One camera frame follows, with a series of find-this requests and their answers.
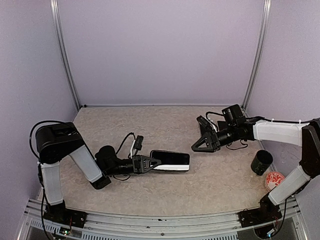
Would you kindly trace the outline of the black phone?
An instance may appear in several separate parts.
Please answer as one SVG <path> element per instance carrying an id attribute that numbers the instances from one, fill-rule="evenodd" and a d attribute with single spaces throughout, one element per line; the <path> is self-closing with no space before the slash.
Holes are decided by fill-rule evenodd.
<path id="1" fill-rule="evenodd" d="M 208 129 L 211 129 L 212 131 L 217 132 L 217 126 L 215 123 L 213 123 L 212 121 L 210 121 L 208 119 L 206 120 L 206 122 L 207 122 Z"/>
<path id="2" fill-rule="evenodd" d="M 217 121 L 217 126 L 219 131 L 222 131 L 228 128 L 227 123 L 225 121 L 220 121 L 220 120 Z"/>
<path id="3" fill-rule="evenodd" d="M 161 160 L 163 165 L 189 165 L 190 155 L 188 153 L 152 150 L 150 157 L 153 159 Z"/>

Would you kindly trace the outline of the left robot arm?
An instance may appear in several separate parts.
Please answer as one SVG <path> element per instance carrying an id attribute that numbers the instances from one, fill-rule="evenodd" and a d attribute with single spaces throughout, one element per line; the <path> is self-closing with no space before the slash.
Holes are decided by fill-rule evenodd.
<path id="1" fill-rule="evenodd" d="M 92 154 L 82 135 L 72 122 L 44 120 L 36 123 L 29 134 L 35 138 L 38 176 L 47 210 L 63 223 L 70 218 L 61 190 L 60 162 L 70 157 L 96 190 L 109 185 L 112 176 L 146 174 L 160 166 L 162 161 L 144 155 L 131 154 L 120 159 L 111 145 Z"/>

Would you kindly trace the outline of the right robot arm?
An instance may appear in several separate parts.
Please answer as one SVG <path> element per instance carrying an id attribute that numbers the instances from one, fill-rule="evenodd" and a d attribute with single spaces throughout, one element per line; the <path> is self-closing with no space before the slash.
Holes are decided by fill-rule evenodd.
<path id="1" fill-rule="evenodd" d="M 208 119 L 197 117 L 202 135 L 191 147 L 194 152 L 214 153 L 240 140 L 279 142 L 302 149 L 298 166 L 260 200 L 255 216 L 260 222 L 266 222 L 283 201 L 319 176 L 320 120 L 284 121 L 261 116 L 247 118 L 238 104 L 223 109 L 221 116 L 224 117 L 226 127 L 219 131 L 213 128 Z"/>

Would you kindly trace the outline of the dark phone case underneath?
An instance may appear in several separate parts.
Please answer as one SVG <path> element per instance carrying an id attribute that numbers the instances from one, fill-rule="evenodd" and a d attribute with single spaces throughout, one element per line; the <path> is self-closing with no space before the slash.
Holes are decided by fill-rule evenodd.
<path id="1" fill-rule="evenodd" d="M 164 172 L 188 172 L 190 170 L 189 164 L 161 164 L 153 166 L 152 170 Z"/>

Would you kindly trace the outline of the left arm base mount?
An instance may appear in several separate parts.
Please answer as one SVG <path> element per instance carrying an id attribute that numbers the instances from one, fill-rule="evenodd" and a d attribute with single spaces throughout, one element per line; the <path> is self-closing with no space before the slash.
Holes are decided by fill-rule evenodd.
<path id="1" fill-rule="evenodd" d="M 65 201 L 63 200 L 62 203 L 56 205 L 47 203 L 43 218 L 54 223 L 83 229 L 87 215 L 84 211 L 66 208 Z"/>

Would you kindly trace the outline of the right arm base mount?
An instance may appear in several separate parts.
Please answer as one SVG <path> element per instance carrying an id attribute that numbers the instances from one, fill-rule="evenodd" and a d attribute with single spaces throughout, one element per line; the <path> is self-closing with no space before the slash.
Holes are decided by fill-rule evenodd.
<path id="1" fill-rule="evenodd" d="M 268 198 L 261 199 L 258 208 L 242 210 L 237 215 L 242 228 L 272 222 L 283 216 L 279 205 L 274 205 Z"/>

